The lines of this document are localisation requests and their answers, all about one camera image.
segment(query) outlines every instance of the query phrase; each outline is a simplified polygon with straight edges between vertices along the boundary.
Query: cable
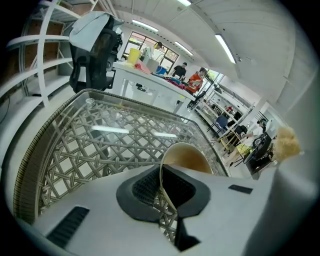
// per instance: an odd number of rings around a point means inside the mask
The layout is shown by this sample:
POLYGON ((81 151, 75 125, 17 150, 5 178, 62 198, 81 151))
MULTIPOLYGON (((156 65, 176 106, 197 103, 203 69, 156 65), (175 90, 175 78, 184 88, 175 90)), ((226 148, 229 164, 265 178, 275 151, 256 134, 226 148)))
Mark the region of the cable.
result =
POLYGON ((8 102, 8 107, 6 108, 6 112, 4 114, 4 117, 2 118, 2 120, 0 121, 0 125, 2 124, 2 122, 5 120, 7 114, 8 114, 8 110, 9 110, 9 106, 10 106, 10 96, 8 96, 9 102, 8 102))
POLYGON ((236 160, 235 160, 235 161, 233 161, 233 162, 231 162, 231 163, 230 163, 230 165, 229 165, 228 172, 229 172, 229 174, 230 174, 230 176, 231 176, 231 177, 233 177, 233 176, 231 175, 230 167, 231 167, 231 166, 233 166, 233 165, 234 165, 234 163, 236 163, 237 161, 239 161, 239 160, 240 160, 240 158, 241 158, 241 156, 238 156, 238 158, 236 158, 236 160))

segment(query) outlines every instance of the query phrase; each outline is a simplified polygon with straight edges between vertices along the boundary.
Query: white shelf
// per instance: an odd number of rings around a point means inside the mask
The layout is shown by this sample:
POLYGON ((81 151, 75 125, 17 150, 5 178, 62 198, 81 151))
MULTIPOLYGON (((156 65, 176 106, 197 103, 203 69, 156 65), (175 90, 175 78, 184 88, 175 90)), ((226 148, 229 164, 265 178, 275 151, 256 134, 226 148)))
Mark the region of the white shelf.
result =
MULTIPOLYGON (((45 89, 46 95, 52 94, 55 90, 59 89, 61 86, 69 83, 69 75, 54 75, 53 77, 45 77, 45 89)), ((41 94, 38 80, 34 80, 28 83, 28 88, 33 87, 35 90, 31 90, 31 94, 41 94)))
MULTIPOLYGON (((39 5, 49 7, 51 5, 51 2, 42 0, 39 2, 39 5)), ((74 22, 80 18, 81 18, 80 15, 58 4, 54 7, 54 11, 51 15, 51 20, 55 20, 59 22, 74 22)))
POLYGON ((12 46, 18 47, 21 44, 35 44, 38 42, 39 37, 40 36, 38 34, 17 37, 17 38, 10 40, 7 43, 6 47, 11 48, 12 46))
POLYGON ((197 108, 196 108, 195 111, 197 111, 197 112, 200 114, 200 116, 202 116, 203 119, 206 120, 206 122, 207 122, 210 126, 212 126, 212 125, 214 124, 214 122, 212 122, 212 121, 206 116, 206 114, 204 114, 200 109, 197 109, 197 108))
POLYGON ((69 83, 70 76, 69 75, 59 75, 55 80, 45 81, 46 82, 46 91, 47 95, 52 94, 55 90, 59 89, 61 86, 69 83))
POLYGON ((0 124, 0 166, 19 127, 41 102, 41 97, 25 97, 9 109, 0 124))
POLYGON ((94 4, 96 0, 64 0, 70 5, 94 4))
MULTIPOLYGON (((17 37, 17 38, 10 40, 6 45, 6 48, 7 48, 7 50, 11 50, 16 47, 19 47, 22 44, 25 44, 25 45, 37 44, 39 41, 39 38, 40 38, 40 35, 38 35, 38 34, 17 37)), ((47 42, 68 41, 69 36, 47 34, 47 35, 45 35, 45 40, 47 42)))
POLYGON ((12 87, 14 87, 18 83, 22 82, 26 78, 34 75, 37 72, 38 72, 38 69, 34 68, 34 69, 31 69, 31 70, 28 70, 28 71, 25 71, 25 72, 22 72, 22 73, 18 73, 18 74, 15 74, 14 76, 12 76, 7 82, 5 82, 4 84, 0 85, 0 98, 7 91, 9 91, 12 87))
POLYGON ((68 63, 68 62, 72 62, 72 58, 58 58, 58 59, 50 60, 43 63, 43 69, 45 70, 53 66, 57 66, 60 64, 68 63))
MULTIPOLYGON (((50 60, 43 63, 43 69, 45 70, 53 66, 57 66, 60 64, 68 63, 68 62, 72 62, 72 58, 59 58, 59 59, 50 60)), ((24 79, 27 79, 28 77, 34 75, 37 72, 38 72, 38 68, 34 68, 31 70, 16 74, 13 77, 11 77, 7 82, 0 85, 0 98, 12 87, 16 86, 18 83, 22 82, 24 79)))
POLYGON ((210 111, 212 114, 214 114, 214 116, 215 116, 216 118, 219 117, 219 116, 217 115, 217 113, 214 112, 214 110, 213 110, 208 104, 206 104, 205 102, 203 102, 203 104, 209 109, 209 111, 210 111))

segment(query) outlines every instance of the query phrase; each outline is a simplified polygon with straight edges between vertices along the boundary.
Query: window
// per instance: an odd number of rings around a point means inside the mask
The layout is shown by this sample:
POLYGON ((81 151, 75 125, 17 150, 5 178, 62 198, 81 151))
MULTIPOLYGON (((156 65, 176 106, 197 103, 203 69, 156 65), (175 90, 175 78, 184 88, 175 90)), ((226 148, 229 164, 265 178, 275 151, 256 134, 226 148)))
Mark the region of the window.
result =
MULTIPOLYGON (((131 48, 140 50, 141 52, 146 47, 154 47, 157 42, 149 37, 135 32, 131 33, 131 36, 125 46, 124 55, 128 55, 131 48)), ((173 50, 163 46, 160 49, 155 49, 153 53, 153 58, 157 60, 160 66, 164 67, 167 72, 171 70, 176 60, 178 59, 178 54, 173 50)))
POLYGON ((225 76, 224 74, 221 74, 214 70, 210 70, 208 68, 205 69, 207 70, 207 73, 203 78, 203 84, 200 90, 198 90, 195 95, 200 94, 203 90, 206 91, 206 95, 211 95, 212 91, 215 89, 215 86, 217 86, 217 83, 219 83, 225 76))

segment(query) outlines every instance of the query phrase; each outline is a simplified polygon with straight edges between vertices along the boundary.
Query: black chair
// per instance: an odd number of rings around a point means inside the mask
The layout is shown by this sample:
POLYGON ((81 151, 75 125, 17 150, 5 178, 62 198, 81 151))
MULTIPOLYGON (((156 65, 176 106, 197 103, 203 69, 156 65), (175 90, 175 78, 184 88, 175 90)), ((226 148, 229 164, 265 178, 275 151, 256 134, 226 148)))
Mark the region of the black chair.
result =
POLYGON ((198 96, 195 97, 195 100, 189 102, 187 108, 193 109, 193 107, 199 103, 201 98, 203 98, 206 95, 206 93, 206 91, 201 92, 198 96))
POLYGON ((112 70, 122 45, 121 35, 114 32, 113 27, 114 18, 110 16, 91 51, 70 44, 73 71, 69 81, 75 93, 84 89, 104 91, 113 87, 114 78, 107 77, 106 74, 112 70), (85 67, 86 82, 79 81, 81 67, 85 67))
POLYGON ((214 137, 219 137, 218 133, 224 130, 224 128, 227 126, 227 123, 228 123, 228 119, 224 115, 220 115, 209 127, 207 132, 211 129, 213 131, 214 137))

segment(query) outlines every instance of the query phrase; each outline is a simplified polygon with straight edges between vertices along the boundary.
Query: metal shelving rack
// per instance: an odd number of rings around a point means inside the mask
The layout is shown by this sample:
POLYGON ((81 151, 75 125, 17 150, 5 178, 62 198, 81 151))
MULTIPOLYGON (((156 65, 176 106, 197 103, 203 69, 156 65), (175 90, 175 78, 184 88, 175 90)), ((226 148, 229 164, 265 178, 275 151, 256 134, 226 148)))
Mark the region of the metal shelving rack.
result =
MULTIPOLYGON (((62 7, 59 4, 59 0, 42 0, 39 2, 35 13, 31 16, 31 19, 42 20, 40 33, 37 35, 27 35, 28 25, 25 25, 22 34, 18 38, 14 38, 7 44, 7 50, 10 51, 15 48, 19 48, 19 73, 11 77, 8 81, 0 86, 0 97, 4 96, 10 89, 22 83, 22 91, 24 97, 18 103, 10 106, 8 113, 0 124, 0 166, 2 166, 5 154, 9 148, 9 145, 18 131, 19 127, 31 114, 31 112, 43 102, 44 106, 47 107, 49 104, 48 96, 55 90, 60 88, 62 85, 69 81, 68 76, 57 75, 54 79, 45 79, 45 70, 54 66, 67 63, 71 68, 72 58, 65 58, 61 51, 60 45, 58 50, 57 59, 44 61, 44 47, 47 42, 67 42, 68 36, 61 35, 47 35, 47 29, 49 22, 63 23, 64 30, 68 27, 66 23, 75 22, 81 16, 74 13, 73 11, 62 7), (24 68, 24 46, 30 44, 37 44, 37 55, 33 60, 31 67, 24 68), (28 78, 37 74, 37 86, 33 94, 40 96, 30 95, 27 87, 28 78)), ((97 4, 97 0, 67 0, 67 4, 81 4, 91 3, 93 10, 97 4)))

